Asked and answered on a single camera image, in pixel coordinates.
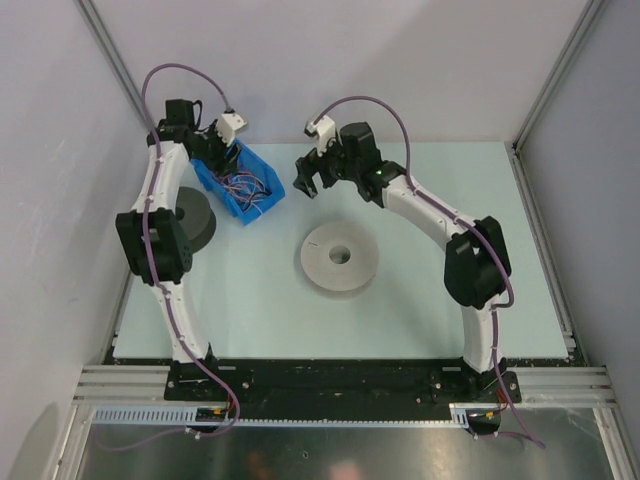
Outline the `blue plastic bin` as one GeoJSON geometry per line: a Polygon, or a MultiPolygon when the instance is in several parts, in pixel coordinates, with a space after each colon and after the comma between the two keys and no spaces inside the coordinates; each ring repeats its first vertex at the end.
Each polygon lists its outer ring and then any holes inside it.
{"type": "Polygon", "coordinates": [[[241,141],[235,143],[240,147],[236,173],[220,176],[208,170],[200,160],[193,159],[191,164],[204,189],[246,226],[282,200],[285,189],[268,163],[241,141]]]}

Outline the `light grey cable spool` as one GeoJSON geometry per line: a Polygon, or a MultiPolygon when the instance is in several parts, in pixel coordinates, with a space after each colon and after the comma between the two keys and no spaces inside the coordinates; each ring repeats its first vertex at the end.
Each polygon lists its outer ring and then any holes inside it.
{"type": "Polygon", "coordinates": [[[306,279],[318,293],[332,299],[353,298],[368,289],[375,280],[379,261],[375,236],[353,221],[318,226],[300,248],[306,279]]]}

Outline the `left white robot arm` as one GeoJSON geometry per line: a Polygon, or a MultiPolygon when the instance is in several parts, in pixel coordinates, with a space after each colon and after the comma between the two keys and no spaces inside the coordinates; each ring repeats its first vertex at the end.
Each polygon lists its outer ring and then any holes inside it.
{"type": "Polygon", "coordinates": [[[116,215],[115,226],[131,272],[153,292],[167,325],[172,359],[205,359],[210,344],[201,333],[186,285],[193,248],[176,213],[180,182],[195,158],[209,172],[237,170],[237,133],[247,122],[226,107],[206,129],[194,117],[195,103],[165,103],[165,117],[147,136],[149,162],[140,194],[131,209],[116,215]]]}

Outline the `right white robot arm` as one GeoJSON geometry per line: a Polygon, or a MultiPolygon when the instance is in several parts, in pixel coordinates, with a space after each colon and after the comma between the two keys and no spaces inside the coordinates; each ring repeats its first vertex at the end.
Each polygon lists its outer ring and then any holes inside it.
{"type": "Polygon", "coordinates": [[[316,145],[295,163],[297,190],[315,197],[315,176],[325,189],[351,182],[364,201],[399,215],[441,247],[445,288],[462,309],[462,359],[471,369],[461,376],[461,388],[473,401],[486,400],[497,389],[491,370],[501,360],[496,310],[501,296],[512,293],[500,223],[491,216],[475,220],[460,213],[423,189],[407,168],[383,159],[366,122],[338,128],[323,116],[304,132],[316,145]]]}

